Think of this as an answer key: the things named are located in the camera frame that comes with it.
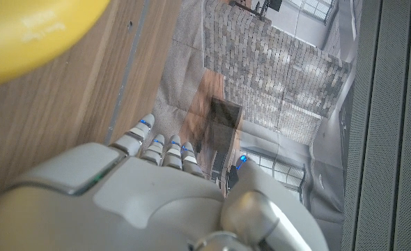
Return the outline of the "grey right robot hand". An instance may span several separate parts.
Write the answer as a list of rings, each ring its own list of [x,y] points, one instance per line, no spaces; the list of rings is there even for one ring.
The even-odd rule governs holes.
[[[0,250],[326,250],[308,210],[247,155],[228,195],[177,136],[142,143],[145,115],[110,145],[40,163],[0,194]]]

